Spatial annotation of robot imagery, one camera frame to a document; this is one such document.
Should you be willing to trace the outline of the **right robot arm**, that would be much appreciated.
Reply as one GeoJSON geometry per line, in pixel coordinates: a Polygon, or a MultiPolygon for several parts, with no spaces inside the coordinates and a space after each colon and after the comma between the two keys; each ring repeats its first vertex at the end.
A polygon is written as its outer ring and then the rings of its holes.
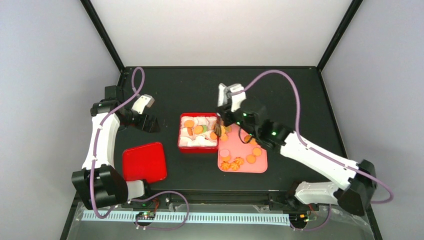
{"type": "Polygon", "coordinates": [[[377,189],[375,166],[368,160],[356,162],[336,155],[298,136],[282,123],[270,120],[267,109],[256,100],[243,100],[232,110],[233,102],[217,104],[216,112],[225,127],[235,124],[249,140],[267,151],[293,159],[327,178],[327,182],[296,182],[286,193],[285,204],[293,210],[302,205],[338,205],[346,212],[364,216],[377,189]]]}

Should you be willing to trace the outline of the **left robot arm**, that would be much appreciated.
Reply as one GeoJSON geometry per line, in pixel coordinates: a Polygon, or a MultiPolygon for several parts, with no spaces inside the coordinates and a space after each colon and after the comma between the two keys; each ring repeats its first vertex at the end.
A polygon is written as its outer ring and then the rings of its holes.
{"type": "Polygon", "coordinates": [[[89,210],[124,204],[145,194],[146,180],[125,180],[115,169],[114,150],[121,125],[147,133],[158,133],[154,115],[144,113],[154,98],[148,94],[124,100],[123,89],[105,87],[105,98],[92,105],[92,134],[81,170],[72,173],[71,182],[89,210]]]}

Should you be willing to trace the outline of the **red cookie tin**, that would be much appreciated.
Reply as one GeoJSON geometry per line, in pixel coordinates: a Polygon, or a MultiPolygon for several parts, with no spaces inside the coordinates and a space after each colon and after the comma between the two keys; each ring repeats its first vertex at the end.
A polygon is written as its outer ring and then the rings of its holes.
{"type": "MultiPolygon", "coordinates": [[[[215,113],[211,113],[211,112],[188,112],[188,113],[183,113],[180,116],[180,121],[179,121],[179,129],[180,129],[180,123],[181,123],[181,117],[183,116],[205,116],[205,117],[212,117],[215,116],[218,118],[218,116],[215,113]]],[[[178,141],[177,141],[177,147],[179,148],[179,150],[182,153],[185,154],[206,154],[206,153],[215,153],[218,150],[218,145],[219,145],[219,139],[218,139],[218,143],[216,147],[179,147],[178,146],[178,141]]]]}

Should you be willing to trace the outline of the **pink tray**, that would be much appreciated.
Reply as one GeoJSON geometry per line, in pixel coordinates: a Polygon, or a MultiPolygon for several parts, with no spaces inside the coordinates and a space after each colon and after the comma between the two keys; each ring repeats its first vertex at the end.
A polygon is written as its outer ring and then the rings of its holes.
{"type": "Polygon", "coordinates": [[[237,172],[261,174],[268,169],[267,151],[259,146],[252,135],[246,133],[237,124],[225,127],[226,132],[219,138],[218,142],[218,158],[217,166],[221,170],[220,165],[223,161],[232,163],[236,162],[240,165],[239,170],[226,170],[223,172],[237,172]],[[230,152],[228,157],[220,157],[219,152],[227,149],[230,152]],[[246,161],[247,155],[255,155],[256,162],[250,164],[246,161]]]}

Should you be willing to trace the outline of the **orange round sandwich cookie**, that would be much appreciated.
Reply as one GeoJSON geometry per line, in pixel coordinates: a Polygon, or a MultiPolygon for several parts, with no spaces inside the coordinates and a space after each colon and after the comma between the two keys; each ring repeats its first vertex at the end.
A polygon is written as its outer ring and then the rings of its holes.
{"type": "Polygon", "coordinates": [[[195,122],[192,119],[188,119],[183,123],[185,128],[193,128],[195,126],[195,122]]]}

